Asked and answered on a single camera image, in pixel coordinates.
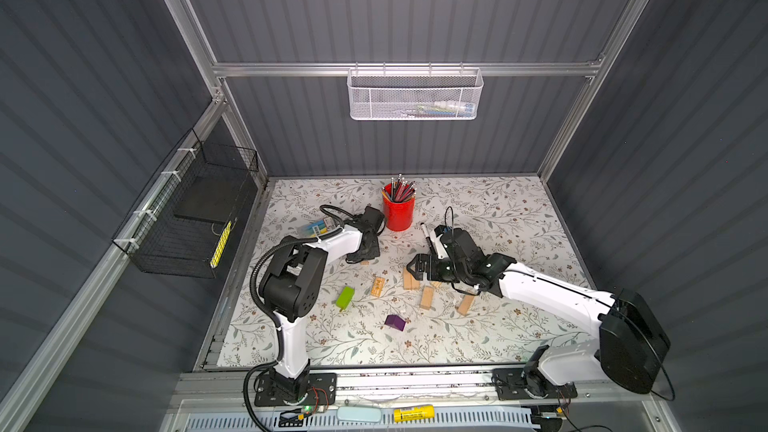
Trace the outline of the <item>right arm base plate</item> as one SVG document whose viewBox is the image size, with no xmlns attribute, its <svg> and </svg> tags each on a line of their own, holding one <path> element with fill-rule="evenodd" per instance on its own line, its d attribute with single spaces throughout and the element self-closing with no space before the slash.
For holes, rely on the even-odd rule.
<svg viewBox="0 0 768 432">
<path fill-rule="evenodd" d="M 574 399 L 578 391 L 573 383 L 557 386 L 539 372 L 527 372 L 521 367 L 495 368 L 491 383 L 500 400 Z"/>
</svg>

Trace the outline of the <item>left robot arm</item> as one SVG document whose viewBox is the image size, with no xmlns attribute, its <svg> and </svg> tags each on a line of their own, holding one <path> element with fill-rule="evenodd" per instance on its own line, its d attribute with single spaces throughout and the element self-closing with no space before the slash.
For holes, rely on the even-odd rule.
<svg viewBox="0 0 768 432">
<path fill-rule="evenodd" d="M 385 215 L 371 206 L 360 214 L 327 204 L 320 211 L 332 220 L 327 231 L 315 227 L 305 238 L 284 237 L 257 260 L 248 281 L 253 303 L 276 330 L 270 379 L 297 394 L 304 392 L 310 372 L 305 317 L 317 302 L 326 267 L 338 259 L 356 264 L 378 257 L 386 224 Z"/>
</svg>

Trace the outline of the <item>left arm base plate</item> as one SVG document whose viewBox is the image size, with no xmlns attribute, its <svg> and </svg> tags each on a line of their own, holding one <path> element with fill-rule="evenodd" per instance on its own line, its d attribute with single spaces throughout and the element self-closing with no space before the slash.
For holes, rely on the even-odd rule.
<svg viewBox="0 0 768 432">
<path fill-rule="evenodd" d="M 289 379 L 270 370 L 257 377 L 251 401 L 257 407 L 330 406 L 336 400 L 337 379 L 334 373 L 314 372 Z"/>
</svg>

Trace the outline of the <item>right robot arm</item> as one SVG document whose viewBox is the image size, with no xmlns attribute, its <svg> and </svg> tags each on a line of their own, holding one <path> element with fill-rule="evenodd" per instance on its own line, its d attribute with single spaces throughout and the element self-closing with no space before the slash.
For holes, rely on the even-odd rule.
<svg viewBox="0 0 768 432">
<path fill-rule="evenodd" d="M 468 232 L 438 226 L 427 235 L 429 251 L 406 265 L 416 280 L 466 285 L 466 294 L 489 293 L 528 303 L 575 325 L 585 342 L 539 346 L 517 378 L 496 374 L 501 386 L 534 399 L 573 398 L 581 382 L 609 380 L 635 394 L 650 394 L 671 341 L 645 299 L 624 289 L 593 290 L 538 272 L 502 253 L 486 254 Z"/>
</svg>

